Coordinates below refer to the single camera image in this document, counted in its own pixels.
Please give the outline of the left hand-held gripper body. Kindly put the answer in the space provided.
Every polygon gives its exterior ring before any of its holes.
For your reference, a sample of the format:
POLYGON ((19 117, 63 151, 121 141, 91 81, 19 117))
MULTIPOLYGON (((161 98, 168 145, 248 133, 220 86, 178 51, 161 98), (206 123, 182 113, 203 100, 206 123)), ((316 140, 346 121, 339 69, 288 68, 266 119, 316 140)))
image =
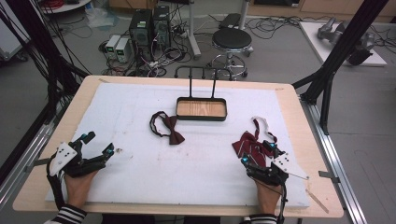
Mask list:
POLYGON ((71 177, 81 177, 106 167, 107 148, 102 154, 91 158, 82 158, 82 146, 87 141, 76 140, 66 144, 62 142, 54 154, 53 161, 49 163, 48 175, 56 176, 61 171, 71 177))

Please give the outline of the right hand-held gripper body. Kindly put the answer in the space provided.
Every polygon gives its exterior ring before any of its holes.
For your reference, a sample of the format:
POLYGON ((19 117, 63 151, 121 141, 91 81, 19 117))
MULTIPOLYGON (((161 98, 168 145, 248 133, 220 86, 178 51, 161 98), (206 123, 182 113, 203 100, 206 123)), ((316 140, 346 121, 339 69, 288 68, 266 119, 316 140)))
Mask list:
POLYGON ((287 152, 283 155, 271 159, 270 166, 260 167, 252 162, 252 167, 246 169, 247 175, 255 180, 259 180, 267 185, 279 186, 284 185, 289 175, 297 176, 307 180, 308 174, 301 168, 295 159, 287 152))

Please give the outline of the striped red bow tie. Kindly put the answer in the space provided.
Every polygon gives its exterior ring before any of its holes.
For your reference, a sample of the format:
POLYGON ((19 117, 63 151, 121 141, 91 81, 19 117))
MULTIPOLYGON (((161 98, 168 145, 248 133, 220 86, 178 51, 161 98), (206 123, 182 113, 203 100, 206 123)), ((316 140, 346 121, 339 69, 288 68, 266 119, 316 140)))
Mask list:
POLYGON ((252 121, 256 127, 255 132, 245 131, 238 141, 232 143, 232 147, 238 158, 242 158, 244 154, 247 154, 251 156, 255 165, 265 167, 266 158, 274 156, 272 145, 277 143, 277 138, 269 132, 269 125, 265 118, 253 117, 252 121), (271 142, 260 142, 260 132, 264 132, 271 139, 271 142))

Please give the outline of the dark red bow tie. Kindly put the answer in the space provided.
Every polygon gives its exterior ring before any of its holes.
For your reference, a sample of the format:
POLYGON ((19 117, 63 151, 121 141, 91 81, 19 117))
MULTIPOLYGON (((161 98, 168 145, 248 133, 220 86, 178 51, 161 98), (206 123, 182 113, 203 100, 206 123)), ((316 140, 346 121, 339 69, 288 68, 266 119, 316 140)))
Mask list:
POLYGON ((164 137, 167 136, 169 138, 169 144, 171 146, 179 145, 185 141, 185 138, 182 134, 175 130, 177 124, 177 116, 169 117, 165 112, 158 111, 157 113, 151 116, 149 121, 149 127, 151 131, 157 136, 164 137), (170 133, 159 133, 157 127, 155 125, 155 121, 157 119, 161 119, 165 127, 170 131, 170 133))

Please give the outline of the black rack with wooden base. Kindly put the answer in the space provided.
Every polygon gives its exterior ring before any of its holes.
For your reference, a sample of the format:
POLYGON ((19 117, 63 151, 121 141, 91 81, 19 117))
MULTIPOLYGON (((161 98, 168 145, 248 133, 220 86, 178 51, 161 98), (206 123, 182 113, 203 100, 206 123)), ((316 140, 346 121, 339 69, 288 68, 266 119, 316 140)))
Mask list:
POLYGON ((231 73, 226 68, 202 67, 181 65, 176 69, 175 77, 178 77, 180 69, 187 68, 189 70, 189 95, 177 98, 176 114, 180 120, 203 120, 203 121, 224 121, 228 116, 227 101, 224 98, 217 98, 215 96, 216 84, 219 79, 218 73, 226 71, 231 73), (214 76, 212 77, 213 84, 211 95, 209 97, 194 97, 192 95, 192 80, 193 70, 200 69, 202 71, 202 79, 205 79, 205 71, 212 70, 214 76))

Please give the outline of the person's right hand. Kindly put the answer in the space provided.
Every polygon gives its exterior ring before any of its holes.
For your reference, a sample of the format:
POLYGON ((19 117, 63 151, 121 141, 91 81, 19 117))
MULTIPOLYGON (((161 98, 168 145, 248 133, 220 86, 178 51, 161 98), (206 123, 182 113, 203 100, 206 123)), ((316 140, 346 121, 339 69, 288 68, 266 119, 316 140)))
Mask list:
POLYGON ((276 212, 276 205, 282 194, 280 186, 267 185, 261 181, 255 181, 259 210, 262 214, 273 215, 276 212))

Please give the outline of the person's left hand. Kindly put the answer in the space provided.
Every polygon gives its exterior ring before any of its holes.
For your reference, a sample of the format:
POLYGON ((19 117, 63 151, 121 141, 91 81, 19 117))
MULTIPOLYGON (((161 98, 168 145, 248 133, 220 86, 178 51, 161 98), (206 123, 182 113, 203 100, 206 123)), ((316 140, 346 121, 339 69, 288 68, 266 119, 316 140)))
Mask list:
POLYGON ((97 172, 92 172, 88 175, 80 177, 64 176, 64 181, 67 190, 67 203, 82 208, 87 201, 88 194, 91 188, 92 180, 97 172))

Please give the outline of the white foam mat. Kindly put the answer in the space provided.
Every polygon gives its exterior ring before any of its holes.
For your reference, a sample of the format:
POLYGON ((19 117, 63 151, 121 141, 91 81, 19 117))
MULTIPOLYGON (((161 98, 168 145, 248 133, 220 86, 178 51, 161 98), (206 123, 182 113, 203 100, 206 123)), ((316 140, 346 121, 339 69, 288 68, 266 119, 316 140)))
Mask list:
POLYGON ((256 186, 232 144, 260 121, 261 140, 275 135, 279 147, 293 148, 275 90, 102 83, 82 117, 76 136, 94 132, 82 154, 89 159, 112 144, 114 155, 92 182, 91 203, 254 205, 256 186), (176 113, 177 98, 189 93, 225 99, 224 121, 180 120, 185 140, 172 146, 167 129, 149 125, 152 115, 176 113))

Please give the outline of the thin wooden strip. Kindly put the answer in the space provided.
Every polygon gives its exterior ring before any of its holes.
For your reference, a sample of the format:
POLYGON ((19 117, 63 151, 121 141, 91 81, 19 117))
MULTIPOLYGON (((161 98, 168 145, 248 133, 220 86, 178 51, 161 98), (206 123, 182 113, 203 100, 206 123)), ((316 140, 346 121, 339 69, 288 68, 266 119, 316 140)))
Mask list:
POLYGON ((326 213, 329 214, 329 209, 321 202, 321 200, 315 196, 309 189, 305 189, 306 193, 310 196, 310 198, 326 213))

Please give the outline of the white bench power supply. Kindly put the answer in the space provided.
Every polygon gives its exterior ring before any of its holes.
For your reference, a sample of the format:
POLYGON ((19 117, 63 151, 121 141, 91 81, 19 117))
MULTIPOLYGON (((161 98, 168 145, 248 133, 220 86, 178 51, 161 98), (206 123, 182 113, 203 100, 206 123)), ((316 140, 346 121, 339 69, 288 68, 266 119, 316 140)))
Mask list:
POLYGON ((110 60, 116 60, 117 59, 117 54, 116 54, 116 46, 118 45, 118 42, 120 40, 120 35, 113 35, 110 37, 110 39, 106 43, 106 56, 110 60))
POLYGON ((116 54, 120 63, 127 63, 129 61, 132 51, 127 37, 122 37, 119 40, 116 46, 116 54))

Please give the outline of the black round stool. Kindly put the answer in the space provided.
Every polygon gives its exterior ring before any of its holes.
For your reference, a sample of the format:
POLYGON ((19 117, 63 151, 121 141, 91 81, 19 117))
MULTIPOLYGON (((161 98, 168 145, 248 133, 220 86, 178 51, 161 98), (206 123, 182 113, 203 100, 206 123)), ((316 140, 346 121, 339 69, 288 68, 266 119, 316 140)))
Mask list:
POLYGON ((212 46, 220 50, 221 54, 209 61, 207 66, 214 67, 216 63, 221 63, 225 69, 223 75, 230 80, 236 80, 238 76, 247 77, 248 68, 238 53, 249 54, 251 42, 251 36, 243 30, 235 28, 217 30, 212 35, 212 46))

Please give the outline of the white floor board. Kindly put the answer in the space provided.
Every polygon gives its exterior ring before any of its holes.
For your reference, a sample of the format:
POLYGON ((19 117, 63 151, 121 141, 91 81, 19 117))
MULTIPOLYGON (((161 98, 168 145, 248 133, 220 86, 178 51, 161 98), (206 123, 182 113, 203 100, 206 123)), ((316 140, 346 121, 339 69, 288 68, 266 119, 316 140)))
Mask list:
MULTIPOLYGON (((318 58, 323 63, 330 55, 333 45, 327 39, 319 39, 317 37, 318 29, 322 25, 324 25, 324 22, 300 22, 300 27, 305 37, 309 40, 311 47, 314 49, 318 58)), ((387 65, 387 63, 378 53, 375 52, 374 49, 371 49, 370 52, 372 55, 369 56, 363 63, 361 63, 361 66, 383 67, 387 65)))

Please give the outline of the large black computer tower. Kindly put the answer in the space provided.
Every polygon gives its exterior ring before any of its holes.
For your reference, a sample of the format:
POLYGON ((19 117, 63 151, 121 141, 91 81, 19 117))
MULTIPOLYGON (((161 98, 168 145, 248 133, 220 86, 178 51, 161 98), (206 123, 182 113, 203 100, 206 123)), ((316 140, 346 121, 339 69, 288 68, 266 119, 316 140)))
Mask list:
POLYGON ((134 51, 138 52, 139 49, 142 49, 149 57, 152 57, 150 49, 153 40, 152 10, 137 9, 132 16, 129 32, 134 51))

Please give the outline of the clear plastic bag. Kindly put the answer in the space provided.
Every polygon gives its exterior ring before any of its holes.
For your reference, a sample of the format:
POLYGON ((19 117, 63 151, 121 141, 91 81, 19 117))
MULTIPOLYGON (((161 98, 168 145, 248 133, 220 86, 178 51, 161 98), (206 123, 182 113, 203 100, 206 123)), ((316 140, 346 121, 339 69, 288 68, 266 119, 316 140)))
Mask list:
POLYGON ((85 13, 88 19, 87 25, 90 28, 109 30, 111 27, 115 27, 119 22, 119 18, 105 8, 86 8, 85 13))

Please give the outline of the grey robot part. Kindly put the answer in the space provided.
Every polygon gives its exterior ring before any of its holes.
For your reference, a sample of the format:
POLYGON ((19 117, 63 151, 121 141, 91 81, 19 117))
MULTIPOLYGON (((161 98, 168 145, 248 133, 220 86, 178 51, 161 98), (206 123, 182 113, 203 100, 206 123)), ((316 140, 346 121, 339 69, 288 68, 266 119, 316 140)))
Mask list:
MULTIPOLYGON (((336 18, 332 17, 327 23, 318 28, 318 39, 327 39, 331 44, 335 45, 341 38, 349 25, 349 21, 342 21, 338 24, 335 30, 332 29, 336 18)), ((361 39, 358 41, 357 47, 359 49, 371 50, 375 46, 375 35, 370 32, 366 32, 361 39)))

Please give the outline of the slim black computer tower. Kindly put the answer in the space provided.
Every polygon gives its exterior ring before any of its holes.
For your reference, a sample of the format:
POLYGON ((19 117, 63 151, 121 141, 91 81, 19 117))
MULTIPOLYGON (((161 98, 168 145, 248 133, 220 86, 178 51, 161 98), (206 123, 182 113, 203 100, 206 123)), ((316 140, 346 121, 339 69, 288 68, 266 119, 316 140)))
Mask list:
POLYGON ((153 24, 156 43, 162 49, 167 49, 170 44, 170 7, 156 6, 153 14, 153 24))

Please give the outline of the round white table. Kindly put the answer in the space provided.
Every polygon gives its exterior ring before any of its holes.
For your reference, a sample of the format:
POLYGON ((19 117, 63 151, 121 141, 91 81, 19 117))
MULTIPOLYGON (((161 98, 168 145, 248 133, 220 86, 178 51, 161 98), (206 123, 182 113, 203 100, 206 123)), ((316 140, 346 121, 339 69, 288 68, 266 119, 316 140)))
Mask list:
POLYGON ((41 10, 46 14, 53 14, 53 13, 61 13, 70 10, 74 10, 77 8, 85 7, 88 5, 92 0, 78 0, 77 4, 63 4, 60 7, 42 7, 41 10))

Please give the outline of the flat black case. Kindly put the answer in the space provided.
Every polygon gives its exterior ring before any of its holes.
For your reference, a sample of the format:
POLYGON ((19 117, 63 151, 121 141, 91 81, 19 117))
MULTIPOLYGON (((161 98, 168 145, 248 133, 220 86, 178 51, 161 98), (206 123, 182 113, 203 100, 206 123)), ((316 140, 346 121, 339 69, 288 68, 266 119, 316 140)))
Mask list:
POLYGON ((230 13, 220 22, 219 28, 235 28, 239 25, 240 18, 240 14, 230 13))

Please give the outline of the white desk leg with foot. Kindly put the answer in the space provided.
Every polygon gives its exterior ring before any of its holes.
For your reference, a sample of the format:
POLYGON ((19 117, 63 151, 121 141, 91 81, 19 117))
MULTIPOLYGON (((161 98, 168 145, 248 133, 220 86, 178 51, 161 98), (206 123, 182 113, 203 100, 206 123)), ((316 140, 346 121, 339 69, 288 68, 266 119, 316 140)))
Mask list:
POLYGON ((194 35, 194 0, 188 0, 189 2, 189 29, 188 29, 188 39, 191 45, 192 58, 198 60, 202 53, 199 49, 198 43, 194 35))

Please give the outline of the black frame post with braces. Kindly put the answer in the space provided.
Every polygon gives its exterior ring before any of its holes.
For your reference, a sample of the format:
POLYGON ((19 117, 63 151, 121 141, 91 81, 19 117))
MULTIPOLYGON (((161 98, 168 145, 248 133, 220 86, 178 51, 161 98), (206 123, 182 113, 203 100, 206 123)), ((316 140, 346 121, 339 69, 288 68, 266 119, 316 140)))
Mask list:
POLYGON ((328 117, 333 78, 348 54, 354 49, 355 45, 375 21, 388 1, 364 0, 322 66, 312 75, 304 77, 292 84, 294 89, 309 84, 308 89, 301 94, 302 100, 309 105, 315 105, 318 97, 322 94, 319 127, 326 135, 329 134, 328 117))

